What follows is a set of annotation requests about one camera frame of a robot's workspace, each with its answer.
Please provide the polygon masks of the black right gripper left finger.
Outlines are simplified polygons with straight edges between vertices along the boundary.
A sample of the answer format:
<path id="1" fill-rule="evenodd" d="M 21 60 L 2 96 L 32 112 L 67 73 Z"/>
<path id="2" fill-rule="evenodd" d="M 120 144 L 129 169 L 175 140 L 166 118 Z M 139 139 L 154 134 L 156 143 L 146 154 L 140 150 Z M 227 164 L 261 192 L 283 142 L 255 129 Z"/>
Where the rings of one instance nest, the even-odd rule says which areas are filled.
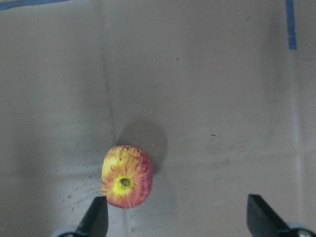
<path id="1" fill-rule="evenodd" d="M 109 217 L 106 197 L 95 197 L 77 226 L 64 227 L 53 232 L 54 237 L 105 237 Z"/>

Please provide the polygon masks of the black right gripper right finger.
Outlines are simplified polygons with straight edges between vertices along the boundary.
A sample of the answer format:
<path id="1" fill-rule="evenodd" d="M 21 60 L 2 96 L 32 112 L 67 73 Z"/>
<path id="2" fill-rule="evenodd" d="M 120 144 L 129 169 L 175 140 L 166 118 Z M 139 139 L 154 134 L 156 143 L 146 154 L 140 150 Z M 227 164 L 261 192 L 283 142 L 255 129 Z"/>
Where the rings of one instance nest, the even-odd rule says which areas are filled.
<path id="1" fill-rule="evenodd" d="M 253 237 L 314 237 L 315 231 L 285 222 L 258 194 L 247 197 L 246 224 Z"/>

